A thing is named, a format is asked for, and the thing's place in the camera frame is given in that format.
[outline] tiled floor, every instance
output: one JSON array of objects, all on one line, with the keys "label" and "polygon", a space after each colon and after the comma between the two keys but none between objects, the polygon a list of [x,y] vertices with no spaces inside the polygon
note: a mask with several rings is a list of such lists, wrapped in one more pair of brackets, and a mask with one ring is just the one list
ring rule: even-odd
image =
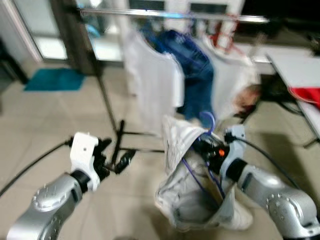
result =
[{"label": "tiled floor", "polygon": [[[128,100],[123,70],[110,67],[104,76],[117,120],[125,118],[128,130],[139,131],[142,124],[135,103]],[[234,122],[229,119],[222,126]],[[23,92],[21,84],[12,84],[2,95],[0,187],[34,158],[76,131],[115,138],[94,78],[87,78],[77,92]],[[320,147],[314,145],[308,150],[301,147],[313,137],[303,118],[285,112],[274,103],[264,102],[246,123],[246,134],[250,141],[274,156],[317,203],[320,202]],[[126,136],[123,145],[162,147],[161,140],[141,136]],[[106,151],[109,157],[113,147]],[[47,157],[0,199],[0,240],[28,207],[36,189],[70,170],[69,151],[62,148]],[[277,172],[250,148],[245,159]],[[267,214],[240,192],[237,192],[238,199],[254,215],[254,224],[249,230],[239,233],[218,228],[184,234],[176,232],[153,204],[156,188],[164,177],[163,154],[138,153],[122,175],[110,176],[96,193],[86,194],[64,225],[59,239],[120,240],[123,236],[138,240],[281,239]]]}]

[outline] white table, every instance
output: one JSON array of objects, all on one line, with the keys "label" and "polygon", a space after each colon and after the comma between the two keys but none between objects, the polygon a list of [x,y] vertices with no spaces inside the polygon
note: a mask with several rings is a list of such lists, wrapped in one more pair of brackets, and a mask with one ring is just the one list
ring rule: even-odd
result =
[{"label": "white table", "polygon": [[[320,88],[320,57],[279,54],[268,54],[267,57],[288,88]],[[317,137],[305,145],[307,148],[320,142],[320,110],[310,103],[300,100],[297,103]]]}]

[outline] orange light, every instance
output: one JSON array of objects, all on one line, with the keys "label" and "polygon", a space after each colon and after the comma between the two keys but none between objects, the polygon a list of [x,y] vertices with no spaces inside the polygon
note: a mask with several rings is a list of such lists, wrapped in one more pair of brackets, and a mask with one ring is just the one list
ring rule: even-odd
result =
[{"label": "orange light", "polygon": [[219,155],[223,157],[225,155],[225,151],[223,151],[222,149],[219,149]]}]

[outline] metal rail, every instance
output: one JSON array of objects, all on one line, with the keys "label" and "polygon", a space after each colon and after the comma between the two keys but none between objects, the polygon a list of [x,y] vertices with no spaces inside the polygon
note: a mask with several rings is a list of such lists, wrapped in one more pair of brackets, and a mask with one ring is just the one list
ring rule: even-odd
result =
[{"label": "metal rail", "polygon": [[225,14],[208,14],[208,13],[179,13],[179,12],[166,12],[155,10],[142,10],[142,9],[109,9],[109,8],[88,8],[80,7],[78,11],[82,14],[94,15],[123,15],[123,16],[136,16],[141,18],[165,18],[165,19],[200,19],[200,20],[220,20],[220,21],[238,21],[240,23],[251,24],[267,24],[269,19],[263,16],[228,16]]}]

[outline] blue jeans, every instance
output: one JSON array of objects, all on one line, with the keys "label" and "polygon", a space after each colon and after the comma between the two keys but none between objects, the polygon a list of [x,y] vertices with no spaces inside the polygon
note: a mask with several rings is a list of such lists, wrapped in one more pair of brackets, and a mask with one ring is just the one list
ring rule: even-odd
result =
[{"label": "blue jeans", "polygon": [[174,30],[161,33],[157,40],[156,50],[173,54],[185,76],[184,104],[178,108],[178,113],[183,114],[186,120],[197,118],[204,128],[210,128],[211,121],[200,117],[200,112],[213,112],[211,95],[214,68],[209,58],[189,36]]}]

